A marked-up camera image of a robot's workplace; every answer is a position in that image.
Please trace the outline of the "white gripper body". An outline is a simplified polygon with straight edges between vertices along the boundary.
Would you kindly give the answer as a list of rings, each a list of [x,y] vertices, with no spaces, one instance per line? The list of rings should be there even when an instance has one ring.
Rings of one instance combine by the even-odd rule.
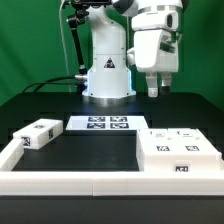
[[[181,9],[143,10],[132,18],[134,46],[128,59],[139,72],[177,72]]]

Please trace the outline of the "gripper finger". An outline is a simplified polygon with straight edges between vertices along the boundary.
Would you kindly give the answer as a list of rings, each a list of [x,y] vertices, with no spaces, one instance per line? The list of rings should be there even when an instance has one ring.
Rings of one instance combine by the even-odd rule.
[[[158,85],[157,85],[157,73],[147,73],[146,83],[148,87],[148,96],[157,97],[158,96]]]
[[[162,95],[168,95],[170,93],[170,87],[172,83],[172,74],[169,72],[161,74],[161,90]]]

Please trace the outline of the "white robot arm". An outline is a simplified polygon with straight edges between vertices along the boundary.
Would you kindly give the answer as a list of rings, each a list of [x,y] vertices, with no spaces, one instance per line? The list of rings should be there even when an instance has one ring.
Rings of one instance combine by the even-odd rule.
[[[123,101],[136,94],[132,89],[134,65],[146,74],[148,95],[158,95],[157,79],[171,85],[179,68],[178,42],[182,16],[189,0],[111,0],[120,14],[130,17],[134,46],[126,48],[126,31],[109,19],[102,6],[87,11],[92,30],[93,64],[87,72],[83,97],[99,104]]]

